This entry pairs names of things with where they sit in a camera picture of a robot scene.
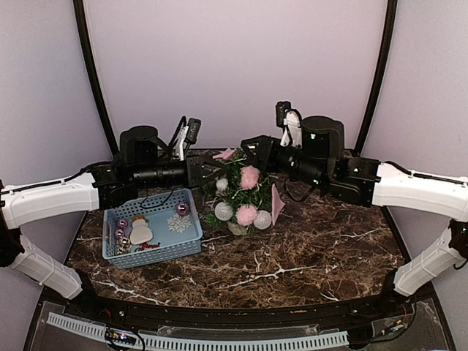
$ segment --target purple bauble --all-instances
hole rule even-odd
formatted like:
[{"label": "purple bauble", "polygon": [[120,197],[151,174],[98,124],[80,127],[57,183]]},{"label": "purple bauble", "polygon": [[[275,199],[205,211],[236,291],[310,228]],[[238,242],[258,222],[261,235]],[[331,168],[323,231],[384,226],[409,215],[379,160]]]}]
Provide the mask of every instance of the purple bauble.
[{"label": "purple bauble", "polygon": [[121,239],[125,236],[125,232],[123,229],[118,228],[115,232],[114,235],[116,236],[117,239]]},{"label": "purple bauble", "polygon": [[129,226],[129,223],[125,219],[119,219],[117,226],[121,229],[125,229]]},{"label": "purple bauble", "polygon": [[179,203],[177,205],[177,214],[179,216],[187,216],[190,213],[190,205],[188,203]]}]

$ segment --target marble pattern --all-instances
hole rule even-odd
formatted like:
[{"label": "marble pattern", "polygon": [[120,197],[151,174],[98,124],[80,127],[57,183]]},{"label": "marble pattern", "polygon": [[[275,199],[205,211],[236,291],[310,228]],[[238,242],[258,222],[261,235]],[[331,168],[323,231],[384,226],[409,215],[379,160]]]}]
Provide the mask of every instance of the marble pattern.
[{"label": "marble pattern", "polygon": [[[102,258],[101,211],[88,214],[68,265],[86,272],[99,295],[124,301],[199,308],[271,308],[345,301],[379,293],[387,272],[404,263],[379,208],[348,205],[312,194],[286,206],[275,227],[236,236],[194,191],[203,227],[202,252],[118,270]],[[291,186],[296,196],[308,189]]]}]

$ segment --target blue plastic basket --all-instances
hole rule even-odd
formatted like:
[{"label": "blue plastic basket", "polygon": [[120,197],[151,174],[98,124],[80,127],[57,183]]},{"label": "blue plastic basket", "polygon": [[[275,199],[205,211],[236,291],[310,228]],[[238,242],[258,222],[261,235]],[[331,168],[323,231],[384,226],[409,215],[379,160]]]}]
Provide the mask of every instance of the blue plastic basket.
[{"label": "blue plastic basket", "polygon": [[[158,205],[168,195],[169,193],[150,196],[145,201],[144,206]],[[102,256],[105,260],[122,269],[149,265],[201,252],[200,240],[203,232],[192,192],[189,189],[174,191],[164,205],[156,208],[148,210],[141,208],[140,204],[143,201],[144,198],[132,200],[118,208],[105,211],[102,235]],[[169,231],[167,223],[167,220],[176,214],[176,207],[179,203],[188,203],[191,209],[189,216],[192,226],[186,228],[182,233]],[[136,252],[135,250],[140,246],[134,245],[129,254],[115,255],[114,248],[117,245],[117,240],[114,232],[117,229],[117,221],[126,219],[129,223],[129,228],[126,231],[130,231],[132,229],[132,218],[137,215],[143,215],[148,220],[148,227],[153,231],[153,239],[148,244],[161,243],[161,246]]]}]

